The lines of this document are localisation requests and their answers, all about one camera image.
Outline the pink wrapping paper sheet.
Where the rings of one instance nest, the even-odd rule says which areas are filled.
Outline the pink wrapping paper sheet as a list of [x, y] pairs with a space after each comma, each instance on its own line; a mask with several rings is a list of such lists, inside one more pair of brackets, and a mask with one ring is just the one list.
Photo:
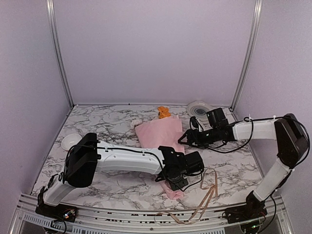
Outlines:
[[140, 148], [168, 146], [176, 152], [185, 153], [185, 148], [177, 141], [182, 136], [182, 120], [178, 116], [153, 119], [134, 128]]

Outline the orange fake flower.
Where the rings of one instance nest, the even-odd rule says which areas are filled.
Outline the orange fake flower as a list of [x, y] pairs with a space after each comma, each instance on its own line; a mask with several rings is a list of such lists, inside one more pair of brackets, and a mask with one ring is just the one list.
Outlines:
[[171, 113], [169, 112], [169, 108], [168, 107], [164, 107], [164, 106], [159, 106], [157, 108], [158, 110], [158, 118], [159, 119], [163, 119], [165, 117], [170, 117]]

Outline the tan ribbon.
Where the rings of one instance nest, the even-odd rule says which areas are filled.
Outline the tan ribbon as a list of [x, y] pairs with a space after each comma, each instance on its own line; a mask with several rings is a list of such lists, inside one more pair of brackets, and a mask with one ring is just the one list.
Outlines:
[[[210, 187], [204, 187], [203, 183], [204, 183], [204, 178], [205, 178], [205, 174], [207, 171], [212, 171], [214, 173], [214, 183], [210, 185]], [[199, 203], [199, 205], [196, 207], [196, 209], [192, 212], [191, 216], [186, 219], [186, 220], [181, 220], [177, 217], [177, 215], [173, 214], [172, 212], [158, 212], [155, 216], [154, 216], [154, 223], [159, 225], [159, 226], [167, 226], [167, 225], [192, 225], [195, 224], [197, 222], [199, 222], [203, 215], [205, 214], [211, 200], [213, 198], [218, 198], [218, 175], [217, 175], [217, 171], [215, 169], [212, 168], [207, 168], [205, 169], [203, 176], [202, 176], [202, 180], [200, 182], [200, 189], [201, 190], [207, 190], [205, 196], [203, 197], [203, 199], [201, 200], [201, 202]], [[165, 223], [164, 221], [158, 221], [156, 220], [156, 217], [160, 216], [163, 217], [165, 215], [168, 215], [170, 217], [170, 222]]]

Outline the white rose fake flower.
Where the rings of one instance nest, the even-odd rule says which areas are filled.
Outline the white rose fake flower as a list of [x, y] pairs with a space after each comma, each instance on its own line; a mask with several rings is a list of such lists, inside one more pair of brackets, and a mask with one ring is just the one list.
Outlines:
[[136, 126], [139, 126], [142, 124], [142, 120], [141, 119], [134, 119], [132, 120], [132, 122], [130, 123], [130, 128], [134, 129]]

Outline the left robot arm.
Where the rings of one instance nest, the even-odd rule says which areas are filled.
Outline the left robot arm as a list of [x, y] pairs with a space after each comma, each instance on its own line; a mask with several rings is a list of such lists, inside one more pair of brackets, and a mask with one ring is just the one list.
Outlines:
[[51, 217], [60, 215], [60, 202], [72, 190], [92, 184], [96, 172], [130, 171], [156, 175], [156, 181], [166, 180], [172, 190], [188, 188], [188, 176], [203, 173], [204, 163], [199, 152], [176, 152], [174, 148], [134, 148], [100, 141], [95, 133], [86, 134], [70, 147], [63, 171], [52, 176], [38, 195], [38, 205]]

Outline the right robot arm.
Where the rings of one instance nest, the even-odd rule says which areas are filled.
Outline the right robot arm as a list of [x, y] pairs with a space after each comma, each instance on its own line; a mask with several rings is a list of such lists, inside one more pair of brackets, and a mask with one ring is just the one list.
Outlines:
[[218, 152], [212, 144], [243, 141], [244, 145], [260, 141], [275, 146], [269, 149], [275, 157], [261, 182], [246, 197], [242, 215], [252, 218], [260, 211], [260, 204], [287, 181], [292, 171], [309, 155], [311, 140], [307, 128], [295, 114], [264, 118], [245, 117], [243, 120], [229, 122], [223, 109], [217, 108], [206, 113], [209, 129], [203, 129], [196, 117], [190, 118], [190, 127], [178, 142], [198, 149]]

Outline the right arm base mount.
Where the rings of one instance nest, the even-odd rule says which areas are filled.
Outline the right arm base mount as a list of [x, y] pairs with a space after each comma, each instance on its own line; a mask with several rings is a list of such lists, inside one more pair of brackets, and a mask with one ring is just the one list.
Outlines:
[[265, 200], [258, 199], [254, 191], [251, 191], [246, 197], [246, 204], [226, 208], [222, 217], [227, 219], [229, 224], [247, 221], [267, 215]]

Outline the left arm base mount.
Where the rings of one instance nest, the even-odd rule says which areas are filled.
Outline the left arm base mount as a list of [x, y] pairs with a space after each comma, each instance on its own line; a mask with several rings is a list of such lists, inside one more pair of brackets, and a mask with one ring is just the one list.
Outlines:
[[38, 204], [35, 212], [50, 218], [60, 219], [68, 222], [75, 222], [77, 217], [77, 207], [59, 204], [57, 206], [47, 205], [43, 201], [43, 194], [38, 195]]

